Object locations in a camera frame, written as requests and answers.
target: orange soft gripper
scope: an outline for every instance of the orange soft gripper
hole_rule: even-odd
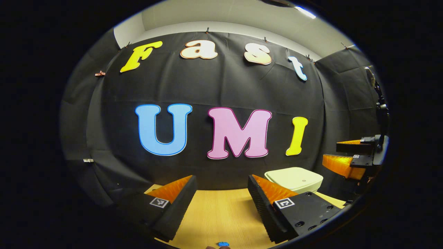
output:
[[[284,198],[289,198],[294,195],[297,195],[294,191],[291,191],[290,189],[287,189],[285,187],[282,187],[278,185],[277,183],[273,183],[271,181],[268,181],[264,178],[261,178],[256,175],[252,175],[254,179],[257,181],[258,185],[263,190],[264,194],[268,198],[271,205],[274,203],[274,201],[278,201]]]
[[[146,194],[165,199],[173,203],[177,195],[179,195],[180,191],[182,191],[183,187],[186,185],[191,177],[192,175],[178,179]]]
[[[351,140],[351,141],[338,142],[338,144],[360,144],[360,140]]]
[[[323,155],[322,165],[331,171],[344,176],[346,179],[351,178],[360,180],[366,169],[351,167],[352,158],[353,157],[351,156],[334,156],[325,154]]]

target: blue object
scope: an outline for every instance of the blue object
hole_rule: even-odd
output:
[[[294,56],[289,56],[288,59],[292,61],[292,65],[294,66],[294,70],[297,73],[297,76],[303,81],[306,81],[307,76],[302,72],[303,65]]]
[[[192,106],[186,104],[173,104],[167,109],[172,114],[174,122],[174,139],[164,144],[157,140],[155,133],[156,116],[160,113],[158,105],[140,105],[136,108],[139,116],[139,135],[142,146],[152,154],[159,156],[172,156],[180,153],[187,141],[187,116],[192,112]]]
[[[228,242],[218,242],[217,243],[218,246],[229,246]]]

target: letter m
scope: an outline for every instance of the letter m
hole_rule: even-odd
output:
[[[214,120],[214,141],[212,150],[208,152],[209,158],[224,159],[229,156],[229,152],[225,150],[225,140],[235,157],[240,156],[248,141],[249,148],[245,151],[245,156],[262,157],[268,154],[266,135],[268,122],[272,117],[270,111],[253,111],[244,128],[241,128],[231,108],[212,108],[208,115]]]

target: table surface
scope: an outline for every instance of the table surface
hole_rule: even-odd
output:
[[[159,187],[154,184],[145,193]],[[344,207],[345,201],[316,194]],[[267,249],[276,245],[269,240],[247,188],[197,190],[177,234],[167,244],[181,249],[205,249],[208,245],[218,248],[216,243],[221,241],[228,242],[232,249]]]

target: black fabric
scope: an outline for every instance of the black fabric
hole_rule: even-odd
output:
[[[109,176],[101,170],[100,165],[84,163],[84,158],[93,158],[95,155],[88,147],[87,126],[90,115],[94,115],[96,105],[91,105],[91,99],[97,84],[101,79],[95,77],[100,70],[106,72],[107,66],[118,53],[119,47],[114,37],[113,29],[107,31],[83,56],[72,72],[65,88],[60,106],[60,137],[67,166],[74,173],[80,187],[100,206],[108,206],[113,200],[132,193],[133,188],[140,187],[136,178],[132,177],[127,186],[109,189]],[[120,186],[124,177],[118,177],[113,184]],[[143,189],[148,189],[152,183],[144,182]]]
[[[315,66],[325,101],[323,141],[314,167],[314,172],[323,176],[318,191],[342,200],[355,199],[356,182],[325,168],[323,154],[346,155],[335,151],[337,142],[379,134],[375,112],[378,95],[370,85],[364,67],[371,66],[374,74],[377,73],[355,46],[326,56],[316,61]]]
[[[198,39],[213,41],[218,56],[211,60],[181,58],[179,53],[185,44]],[[147,59],[140,60],[138,68],[120,73],[133,48],[156,41],[162,41],[163,45],[154,49]],[[246,61],[243,54],[248,43],[266,45],[271,51],[272,63],[264,66]],[[303,64],[306,82],[297,77],[288,56],[295,56]],[[135,108],[143,104],[161,107],[156,120],[157,138],[167,143],[173,138],[172,115],[167,107],[174,103],[193,106],[188,115],[186,148],[174,156],[151,154],[141,146]],[[232,108],[241,126],[253,110],[271,111],[267,135],[269,154],[248,158],[244,156],[245,149],[235,158],[226,144],[230,152],[228,158],[207,158],[213,140],[213,120],[207,112],[218,106]],[[264,176],[266,171],[275,169],[312,170],[323,128],[322,89],[312,62],[276,44],[218,32],[164,35],[122,49],[107,69],[103,82],[97,85],[91,108],[88,145],[93,154],[106,151],[108,156],[114,156],[113,163],[119,162],[122,176],[124,171],[136,172],[146,181],[164,185],[196,175],[198,188],[206,190],[246,188],[248,175]],[[294,131],[294,117],[305,117],[309,123],[302,153],[286,156]],[[114,167],[110,161],[102,162],[108,160],[104,157],[93,158],[102,167]]]
[[[211,60],[181,58],[179,53],[185,44],[198,39],[213,41],[218,56]],[[145,60],[139,60],[138,68],[120,73],[135,47],[156,41],[162,41],[162,46],[153,49]],[[243,54],[247,43],[266,45],[271,51],[271,64],[246,61]],[[306,82],[297,77],[288,56],[295,56],[303,64]],[[363,70],[370,62],[356,47],[334,53],[314,65],[304,55],[260,39],[219,32],[188,32],[130,44],[107,59],[107,66],[102,67],[105,77],[93,75],[99,70],[85,75],[88,94],[67,87],[72,93],[66,93],[65,105],[73,107],[69,109],[72,115],[62,112],[65,122],[62,136],[68,133],[71,141],[75,141],[64,140],[68,158],[77,155],[76,159],[94,159],[93,169],[99,182],[96,186],[102,186],[111,200],[148,189],[152,183],[164,185],[188,175],[197,176],[198,188],[202,190],[246,188],[248,175],[264,176],[267,171],[288,167],[317,172],[324,177],[320,192],[340,199],[351,198],[355,183],[329,171],[321,161],[324,153],[335,152],[336,142],[375,135],[378,131],[377,95]],[[75,105],[76,102],[85,108]],[[174,103],[193,106],[187,119],[187,146],[174,156],[151,154],[141,146],[135,108],[144,104],[161,107],[162,112],[156,117],[156,132],[158,140],[167,143],[173,138],[172,115],[167,107]],[[267,156],[248,158],[244,149],[236,158],[226,143],[228,158],[207,158],[213,141],[213,120],[207,112],[219,106],[232,108],[241,126],[253,110],[272,112]],[[286,156],[294,117],[307,118],[308,125],[302,152]],[[67,122],[76,125],[73,128]],[[78,157],[75,151],[83,151],[82,156]]]

